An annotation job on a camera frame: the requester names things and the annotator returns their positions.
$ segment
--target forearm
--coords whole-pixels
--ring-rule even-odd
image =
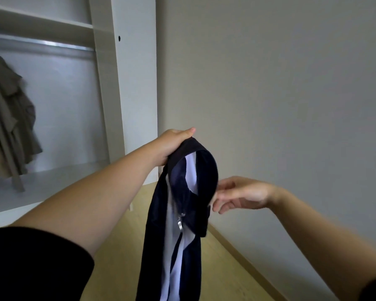
[[[145,145],[58,192],[13,226],[55,233],[94,254],[156,166],[155,157]]]
[[[287,233],[340,300],[376,278],[376,250],[285,190],[271,205]]]

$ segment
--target wardrobe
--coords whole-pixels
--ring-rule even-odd
[[[0,177],[0,226],[157,137],[155,0],[0,0],[0,56],[43,149],[25,192]]]

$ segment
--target wooden floor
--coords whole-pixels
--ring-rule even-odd
[[[145,224],[155,183],[141,188],[133,211],[120,220],[95,256],[82,301],[135,300]],[[209,232],[202,239],[201,301],[273,299]]]

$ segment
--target white shelf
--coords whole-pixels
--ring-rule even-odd
[[[42,202],[72,183],[108,165],[107,161],[73,165],[21,176],[25,192],[17,192],[11,179],[0,177],[0,212]]]
[[[0,34],[95,47],[90,24],[53,19],[1,5]]]

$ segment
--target hand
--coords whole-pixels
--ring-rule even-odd
[[[267,182],[233,176],[219,181],[213,211],[223,214],[234,208],[260,209],[277,200],[279,187]]]
[[[170,129],[152,141],[151,144],[156,151],[156,166],[164,166],[167,162],[167,157],[173,153],[184,140],[192,137],[195,131],[195,128],[190,128],[185,131]]]

